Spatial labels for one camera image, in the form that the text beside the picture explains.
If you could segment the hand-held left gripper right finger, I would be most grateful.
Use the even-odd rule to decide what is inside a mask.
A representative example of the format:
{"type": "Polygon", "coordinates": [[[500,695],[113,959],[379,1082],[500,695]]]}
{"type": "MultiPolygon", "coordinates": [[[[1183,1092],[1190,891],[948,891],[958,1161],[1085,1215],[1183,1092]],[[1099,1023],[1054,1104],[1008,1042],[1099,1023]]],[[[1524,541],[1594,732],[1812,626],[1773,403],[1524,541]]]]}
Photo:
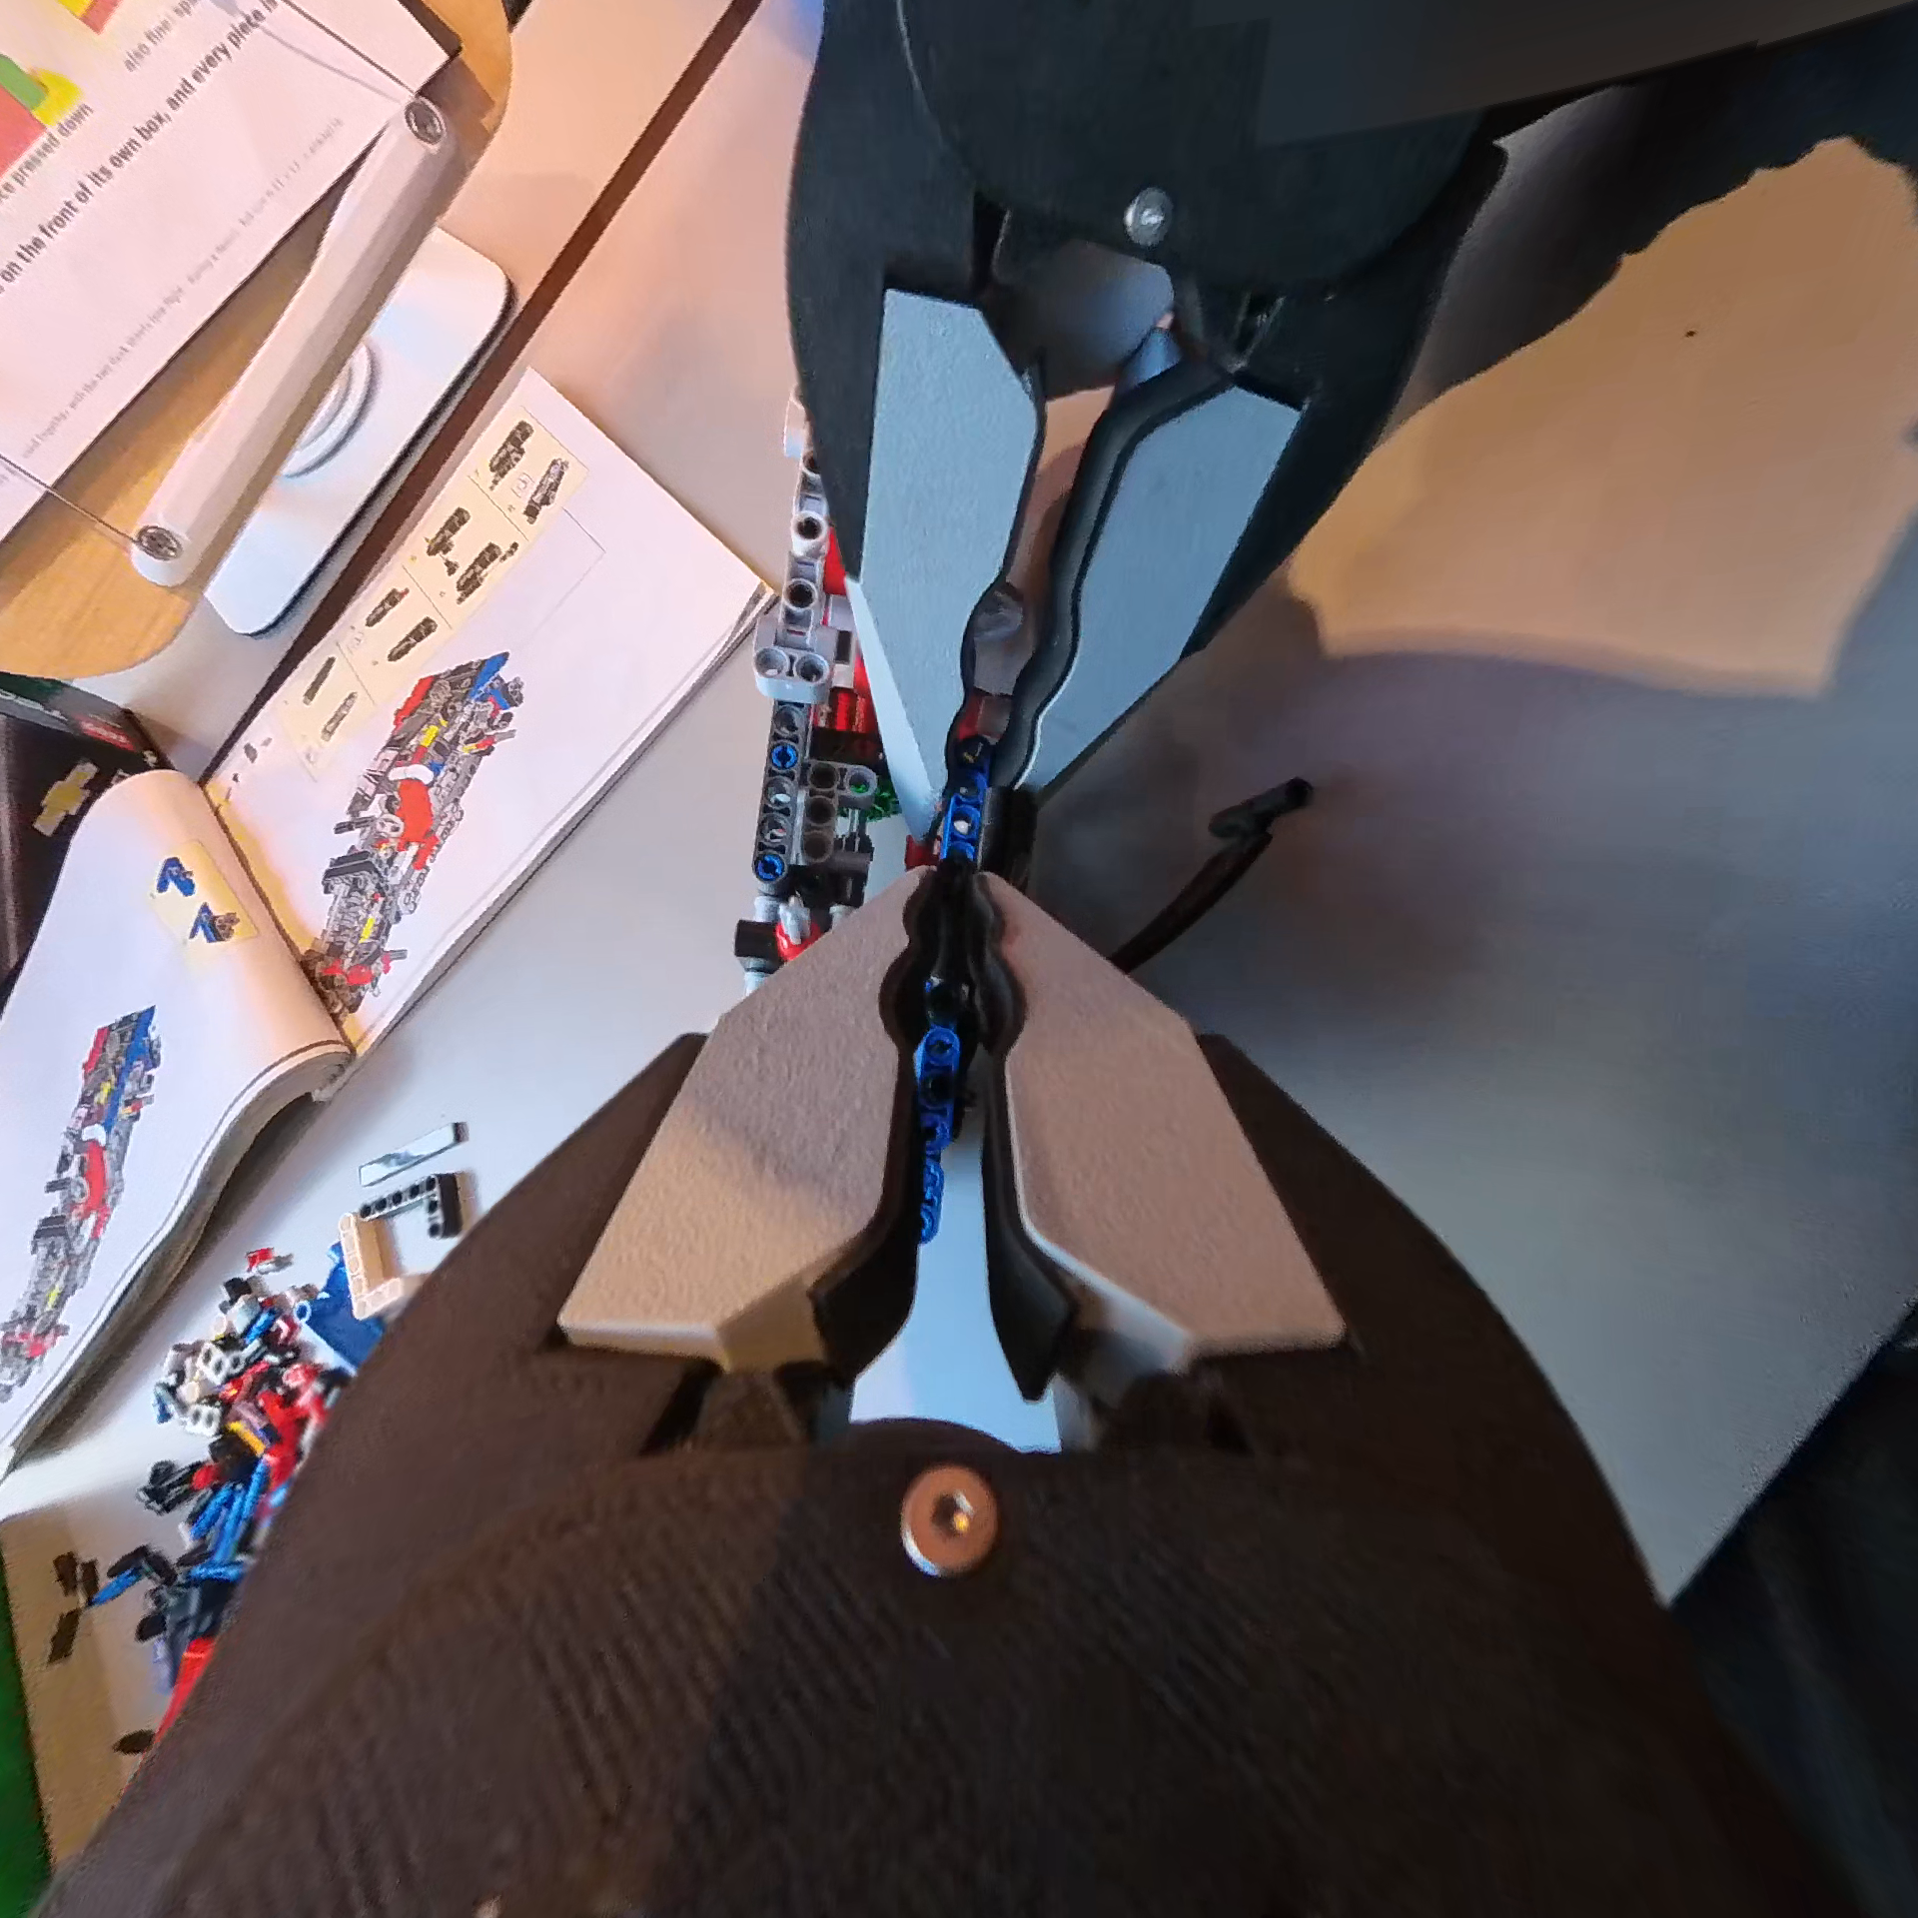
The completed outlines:
{"type": "Polygon", "coordinates": [[[975,976],[988,1299],[1020,1395],[1116,1404],[1335,1350],[1347,1319],[1186,1021],[998,876],[975,976]]]}

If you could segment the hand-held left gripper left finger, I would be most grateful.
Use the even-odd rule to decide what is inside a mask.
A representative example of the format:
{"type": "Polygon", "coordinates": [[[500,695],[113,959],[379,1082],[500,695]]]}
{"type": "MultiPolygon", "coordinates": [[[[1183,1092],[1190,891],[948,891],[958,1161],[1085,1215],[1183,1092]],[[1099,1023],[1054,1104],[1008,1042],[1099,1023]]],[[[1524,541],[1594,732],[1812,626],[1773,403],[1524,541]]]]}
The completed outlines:
{"type": "Polygon", "coordinates": [[[914,1302],[902,874],[708,1034],[559,1312],[575,1347],[861,1375],[914,1302]]]}

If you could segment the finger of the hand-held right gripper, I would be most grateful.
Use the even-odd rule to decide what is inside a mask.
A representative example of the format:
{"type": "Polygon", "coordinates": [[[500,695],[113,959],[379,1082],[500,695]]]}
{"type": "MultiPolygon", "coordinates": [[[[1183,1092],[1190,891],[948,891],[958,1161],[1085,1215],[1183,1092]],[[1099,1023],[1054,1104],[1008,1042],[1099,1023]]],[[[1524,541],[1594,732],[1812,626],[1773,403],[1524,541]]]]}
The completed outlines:
{"type": "Polygon", "coordinates": [[[1113,397],[1051,546],[1008,784],[1060,781],[1175,667],[1300,421],[1218,371],[1156,371],[1113,397]]]}
{"type": "Polygon", "coordinates": [[[870,486],[850,602],[895,797],[934,805],[968,699],[965,641],[1014,553],[1044,439],[1018,370],[971,303],[881,305],[870,486]]]}

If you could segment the toy brick car model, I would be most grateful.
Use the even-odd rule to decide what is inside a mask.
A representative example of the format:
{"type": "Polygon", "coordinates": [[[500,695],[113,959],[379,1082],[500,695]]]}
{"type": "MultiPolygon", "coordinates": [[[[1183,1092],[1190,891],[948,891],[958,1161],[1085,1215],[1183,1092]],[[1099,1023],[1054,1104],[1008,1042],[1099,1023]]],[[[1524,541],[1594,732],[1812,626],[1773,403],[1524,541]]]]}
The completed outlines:
{"type": "MultiPolygon", "coordinates": [[[[734,927],[746,984],[767,989],[767,999],[740,1005],[725,1030],[753,1042],[767,1071],[805,1086],[814,1074],[850,1082],[857,1046],[884,1040],[892,1001],[845,998],[870,980],[852,976],[836,955],[820,976],[786,975],[804,955],[826,952],[830,933],[857,915],[873,874],[873,823],[902,807],[799,400],[787,402],[782,445],[797,466],[782,584],[750,626],[753,677],[771,700],[750,854],[758,892],[734,927]]],[[[934,1241],[942,1223],[942,1157],[968,1116],[972,1065],[1002,1060],[1026,1023],[1026,993],[976,860],[988,835],[990,767],[994,743],[981,732],[960,735],[927,839],[906,843],[906,867],[932,874],[927,921],[902,950],[910,976],[900,1001],[914,1073],[903,1161],[917,1243],[934,1241]]]]}

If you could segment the black beam brick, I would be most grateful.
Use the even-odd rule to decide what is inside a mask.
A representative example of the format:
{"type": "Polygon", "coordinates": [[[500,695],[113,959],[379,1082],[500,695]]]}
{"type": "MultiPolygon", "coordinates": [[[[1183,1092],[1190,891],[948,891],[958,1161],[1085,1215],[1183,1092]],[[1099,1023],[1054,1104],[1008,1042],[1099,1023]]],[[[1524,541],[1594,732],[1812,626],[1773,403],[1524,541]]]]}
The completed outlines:
{"type": "Polygon", "coordinates": [[[422,1227],[432,1239],[459,1237],[466,1223],[459,1174],[434,1170],[420,1181],[394,1185],[358,1206],[353,1215],[372,1226],[414,1211],[420,1211],[422,1227]]]}

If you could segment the open instruction booklet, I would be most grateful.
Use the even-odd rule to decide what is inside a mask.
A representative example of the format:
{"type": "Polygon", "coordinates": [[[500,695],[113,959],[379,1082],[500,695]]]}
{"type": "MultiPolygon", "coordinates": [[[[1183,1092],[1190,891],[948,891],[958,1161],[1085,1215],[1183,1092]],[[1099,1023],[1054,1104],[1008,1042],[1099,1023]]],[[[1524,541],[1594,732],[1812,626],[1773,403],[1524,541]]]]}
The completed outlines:
{"type": "Polygon", "coordinates": [[[200,781],[79,815],[1,1031],[1,1457],[624,775],[759,577],[537,371],[200,781]]]}

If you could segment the white stand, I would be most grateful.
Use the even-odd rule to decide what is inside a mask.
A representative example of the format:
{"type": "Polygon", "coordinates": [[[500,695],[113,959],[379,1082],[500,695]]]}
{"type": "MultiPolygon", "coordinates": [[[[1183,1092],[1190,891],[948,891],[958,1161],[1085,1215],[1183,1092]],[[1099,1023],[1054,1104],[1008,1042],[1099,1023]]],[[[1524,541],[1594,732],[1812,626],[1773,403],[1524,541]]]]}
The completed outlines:
{"type": "Polygon", "coordinates": [[[134,572],[200,592],[227,629],[281,620],[506,316],[509,276],[441,228],[460,149],[401,98],[231,389],[130,537],[134,572]]]}

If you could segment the pile of loose toy bricks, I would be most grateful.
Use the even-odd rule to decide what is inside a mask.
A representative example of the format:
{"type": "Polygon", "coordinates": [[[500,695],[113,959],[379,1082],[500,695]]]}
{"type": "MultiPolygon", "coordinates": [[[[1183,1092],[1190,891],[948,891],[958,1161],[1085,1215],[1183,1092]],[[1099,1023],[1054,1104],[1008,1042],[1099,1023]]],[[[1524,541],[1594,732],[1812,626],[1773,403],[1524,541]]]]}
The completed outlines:
{"type": "Polygon", "coordinates": [[[72,1662],[87,1620],[118,1604],[151,1669],[151,1696],[108,1743],[124,1767],[149,1755],[202,1676],[304,1461],[382,1335],[352,1312],[341,1254],[320,1286],[270,1289],[281,1274],[283,1261],[267,1257],[231,1279],[211,1328],[160,1364],[156,1420],[188,1452],[152,1461],[134,1504],[175,1522],[175,1541],[53,1559],[61,1606],[47,1664],[72,1662]]]}

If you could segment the printed instruction sheet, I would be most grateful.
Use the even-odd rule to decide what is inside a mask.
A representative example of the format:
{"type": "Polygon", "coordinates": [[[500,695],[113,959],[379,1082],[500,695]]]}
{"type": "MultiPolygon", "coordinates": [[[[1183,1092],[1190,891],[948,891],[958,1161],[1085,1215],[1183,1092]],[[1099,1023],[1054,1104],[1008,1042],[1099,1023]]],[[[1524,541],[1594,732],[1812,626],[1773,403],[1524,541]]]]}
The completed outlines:
{"type": "Polygon", "coordinates": [[[1,533],[457,54],[400,1],[1,5],[1,533]]]}

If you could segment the wooden document board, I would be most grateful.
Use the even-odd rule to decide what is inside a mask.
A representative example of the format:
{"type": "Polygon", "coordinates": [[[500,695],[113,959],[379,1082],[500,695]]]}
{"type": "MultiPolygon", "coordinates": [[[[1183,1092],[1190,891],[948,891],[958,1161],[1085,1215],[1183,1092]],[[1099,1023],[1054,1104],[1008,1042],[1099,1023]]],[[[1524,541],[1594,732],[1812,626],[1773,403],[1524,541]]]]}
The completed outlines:
{"type": "MultiPolygon", "coordinates": [[[[364,295],[345,316],[369,327],[376,305],[420,248],[484,154],[511,91],[511,5],[417,5],[459,52],[422,86],[436,107],[448,154],[434,161],[420,209],[401,211],[398,238],[372,267],[364,295]]],[[[293,447],[297,419],[264,440],[227,520],[209,549],[194,560],[182,584],[152,584],[130,556],[132,508],[149,505],[165,473],[207,435],[207,419],[240,381],[245,363],[270,340],[305,281],[317,276],[325,225],[335,222],[350,185],[333,185],[237,289],[211,313],[71,466],[59,483],[64,502],[33,505],[1,546],[1,665],[21,673],[81,681],[152,657],[181,629],[205,574],[261,500],[279,459],[293,447]]]]}

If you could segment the green plastic bin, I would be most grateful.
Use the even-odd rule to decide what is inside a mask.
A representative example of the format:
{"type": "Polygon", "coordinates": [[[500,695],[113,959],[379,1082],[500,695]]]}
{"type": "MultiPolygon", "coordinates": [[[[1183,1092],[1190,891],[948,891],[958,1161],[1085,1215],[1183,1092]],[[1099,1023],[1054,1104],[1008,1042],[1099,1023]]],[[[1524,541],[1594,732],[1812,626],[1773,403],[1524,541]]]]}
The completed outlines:
{"type": "Polygon", "coordinates": [[[1,1581],[1,1915],[24,1915],[49,1877],[9,1581],[1,1581]]]}

